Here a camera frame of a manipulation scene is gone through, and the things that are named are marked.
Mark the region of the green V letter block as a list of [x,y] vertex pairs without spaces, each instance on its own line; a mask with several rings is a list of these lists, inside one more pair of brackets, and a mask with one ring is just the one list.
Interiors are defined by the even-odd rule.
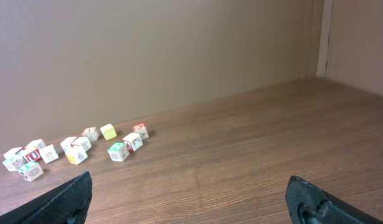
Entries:
[[43,169],[36,161],[28,162],[17,170],[24,180],[32,182],[39,178],[43,173]]

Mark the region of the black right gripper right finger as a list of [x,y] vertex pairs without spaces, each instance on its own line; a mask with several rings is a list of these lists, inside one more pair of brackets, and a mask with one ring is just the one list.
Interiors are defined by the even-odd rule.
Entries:
[[288,181],[285,200],[293,224],[383,224],[295,175]]

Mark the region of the green J letter block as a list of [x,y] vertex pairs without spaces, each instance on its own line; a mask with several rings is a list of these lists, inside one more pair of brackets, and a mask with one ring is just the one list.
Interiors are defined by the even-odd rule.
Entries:
[[13,155],[12,157],[2,161],[2,164],[10,172],[16,172],[20,167],[25,165],[27,161],[18,154]]

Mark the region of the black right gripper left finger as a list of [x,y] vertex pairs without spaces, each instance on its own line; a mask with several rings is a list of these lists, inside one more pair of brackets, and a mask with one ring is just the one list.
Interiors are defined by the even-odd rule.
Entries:
[[0,216],[0,224],[84,224],[92,200],[88,171]]

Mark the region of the yellow picture block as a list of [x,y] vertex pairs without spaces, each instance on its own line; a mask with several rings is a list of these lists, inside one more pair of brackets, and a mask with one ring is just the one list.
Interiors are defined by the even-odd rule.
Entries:
[[65,155],[71,164],[79,165],[88,156],[84,148],[75,146],[65,152]]

